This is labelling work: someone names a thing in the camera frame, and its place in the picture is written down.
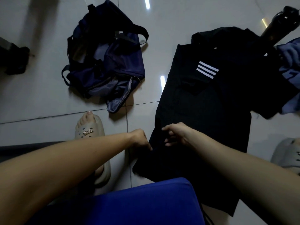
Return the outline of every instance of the open backpack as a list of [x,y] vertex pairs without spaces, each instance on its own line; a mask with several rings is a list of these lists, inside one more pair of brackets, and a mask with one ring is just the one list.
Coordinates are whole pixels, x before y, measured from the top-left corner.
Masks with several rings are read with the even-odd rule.
[[[109,0],[88,10],[67,40],[69,65],[62,77],[85,98],[105,98],[107,110],[116,113],[145,78],[140,45],[149,34]],[[143,43],[139,34],[145,37]],[[63,76],[67,70],[69,83]]]

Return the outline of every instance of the black shirt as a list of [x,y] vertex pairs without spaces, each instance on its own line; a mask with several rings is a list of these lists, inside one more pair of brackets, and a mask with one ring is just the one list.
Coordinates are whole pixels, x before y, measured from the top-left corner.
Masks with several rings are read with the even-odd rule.
[[216,141],[246,152],[251,114],[271,118],[298,89],[279,73],[272,46],[250,30],[218,28],[196,33],[192,44],[178,45],[155,115],[152,152],[133,172],[152,181],[185,177],[200,203],[233,216],[238,191],[191,149],[166,147],[161,128],[183,122]]

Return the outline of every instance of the floor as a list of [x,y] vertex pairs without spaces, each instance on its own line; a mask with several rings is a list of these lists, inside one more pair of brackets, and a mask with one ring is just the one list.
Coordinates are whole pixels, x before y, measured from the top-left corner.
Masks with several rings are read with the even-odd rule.
[[[272,17],[300,0],[111,0],[135,24],[149,32],[143,52],[145,81],[116,114],[109,114],[100,98],[84,100],[65,85],[61,70],[68,64],[67,37],[88,12],[86,4],[104,0],[0,0],[0,36],[28,46],[26,73],[0,73],[0,146],[71,140],[77,120],[92,110],[103,121],[105,134],[145,130],[149,138],[155,111],[177,44],[190,43],[192,34],[224,26],[249,28],[260,35]],[[300,36],[300,28],[280,43]],[[276,115],[265,120],[252,113],[248,153],[270,160],[286,137],[300,136],[298,115]],[[134,175],[128,152],[111,159],[112,178],[97,193],[121,190],[151,181]],[[233,218],[205,207],[215,224],[265,224],[244,203]]]

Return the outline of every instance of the backpack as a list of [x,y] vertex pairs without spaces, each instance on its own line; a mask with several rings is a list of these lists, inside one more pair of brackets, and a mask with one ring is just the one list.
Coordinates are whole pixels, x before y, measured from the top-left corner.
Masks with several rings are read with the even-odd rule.
[[[69,65],[62,77],[84,98],[105,98],[107,110],[116,113],[145,78],[140,45],[149,34],[109,0],[97,7],[89,5],[88,10],[67,39]],[[144,43],[138,34],[145,37]],[[70,83],[63,76],[67,70]]]

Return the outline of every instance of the blue stool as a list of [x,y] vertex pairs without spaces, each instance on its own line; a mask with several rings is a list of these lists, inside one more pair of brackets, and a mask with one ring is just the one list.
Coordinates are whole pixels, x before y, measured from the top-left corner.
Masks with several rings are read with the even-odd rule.
[[26,224],[205,225],[194,189],[185,178],[47,206]]

